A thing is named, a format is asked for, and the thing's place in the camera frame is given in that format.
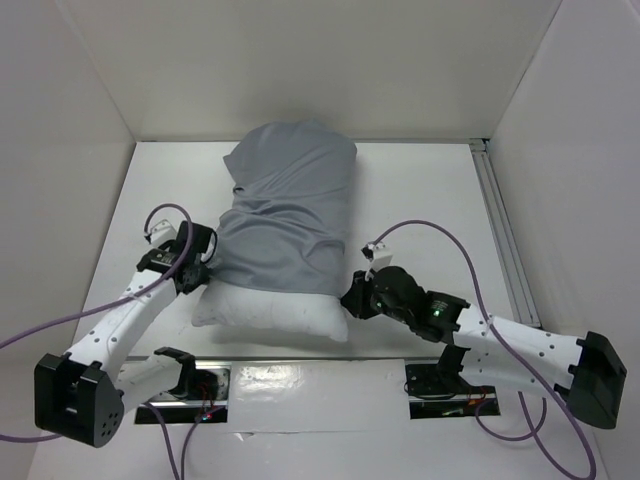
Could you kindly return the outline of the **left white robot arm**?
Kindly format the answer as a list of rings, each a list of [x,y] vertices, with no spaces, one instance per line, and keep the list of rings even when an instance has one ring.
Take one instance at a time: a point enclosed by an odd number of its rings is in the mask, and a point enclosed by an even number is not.
[[[152,227],[121,297],[64,354],[44,355],[34,370],[38,428],[94,448],[106,445],[130,410],[161,394],[184,399],[198,390],[194,355],[161,346],[132,367],[125,362],[156,318],[179,296],[207,284],[214,229],[182,222]]]

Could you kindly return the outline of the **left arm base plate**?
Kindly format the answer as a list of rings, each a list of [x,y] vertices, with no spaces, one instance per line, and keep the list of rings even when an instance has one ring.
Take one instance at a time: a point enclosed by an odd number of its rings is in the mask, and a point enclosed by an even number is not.
[[[231,364],[199,360],[195,384],[184,397],[162,392],[148,403],[168,425],[226,423],[231,384]]]

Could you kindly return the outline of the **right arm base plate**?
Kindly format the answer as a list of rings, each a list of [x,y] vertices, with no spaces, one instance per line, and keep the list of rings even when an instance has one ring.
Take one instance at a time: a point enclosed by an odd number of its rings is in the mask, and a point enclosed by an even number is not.
[[[474,417],[478,406],[481,416],[500,415],[494,387],[471,386],[446,376],[436,362],[406,363],[405,378],[403,389],[412,420]]]

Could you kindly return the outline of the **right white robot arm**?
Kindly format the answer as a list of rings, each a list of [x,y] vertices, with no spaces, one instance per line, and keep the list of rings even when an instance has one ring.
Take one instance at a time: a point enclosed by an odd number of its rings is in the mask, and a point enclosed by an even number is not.
[[[579,338],[484,317],[477,305],[427,291],[397,266],[355,272],[341,304],[355,318],[383,315],[444,344],[436,379],[448,392],[494,387],[557,394],[577,420],[603,430],[617,425],[627,369],[601,334]]]

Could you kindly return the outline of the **white pillow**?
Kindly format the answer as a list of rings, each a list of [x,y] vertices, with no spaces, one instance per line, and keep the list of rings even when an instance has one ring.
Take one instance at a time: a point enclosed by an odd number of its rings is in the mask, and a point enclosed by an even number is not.
[[[346,315],[334,296],[254,290],[218,280],[204,289],[191,323],[273,329],[336,342],[348,339]]]

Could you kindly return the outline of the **aluminium frame rail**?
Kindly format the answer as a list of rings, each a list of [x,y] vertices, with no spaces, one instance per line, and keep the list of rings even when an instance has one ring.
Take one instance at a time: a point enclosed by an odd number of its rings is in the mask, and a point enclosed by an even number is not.
[[[542,324],[491,163],[488,146],[489,142],[486,139],[472,139],[469,144],[510,304],[516,320],[530,327],[541,329]]]

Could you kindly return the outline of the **grey pillowcase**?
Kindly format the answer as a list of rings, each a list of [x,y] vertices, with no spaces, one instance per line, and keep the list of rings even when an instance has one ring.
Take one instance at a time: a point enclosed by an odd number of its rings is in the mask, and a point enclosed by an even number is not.
[[[215,276],[231,285],[339,296],[357,147],[313,121],[271,122],[224,158],[234,182]]]

